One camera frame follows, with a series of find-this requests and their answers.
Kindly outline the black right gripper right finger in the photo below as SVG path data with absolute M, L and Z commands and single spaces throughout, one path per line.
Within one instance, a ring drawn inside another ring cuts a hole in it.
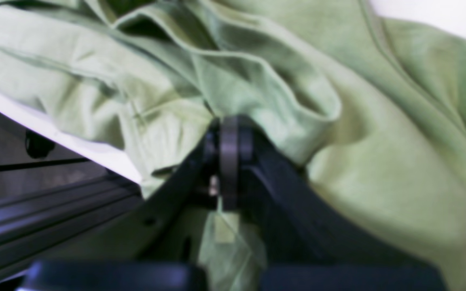
M 238 205 L 261 228 L 267 291 L 445 291 L 436 267 L 318 197 L 246 116 L 237 118 Z

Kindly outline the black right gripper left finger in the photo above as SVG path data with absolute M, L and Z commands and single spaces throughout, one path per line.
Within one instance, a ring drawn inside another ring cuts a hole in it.
M 193 201 L 238 204 L 239 119 L 210 125 L 174 174 L 137 210 L 34 263 L 21 291 L 205 291 L 205 273 L 187 259 L 145 261 Z

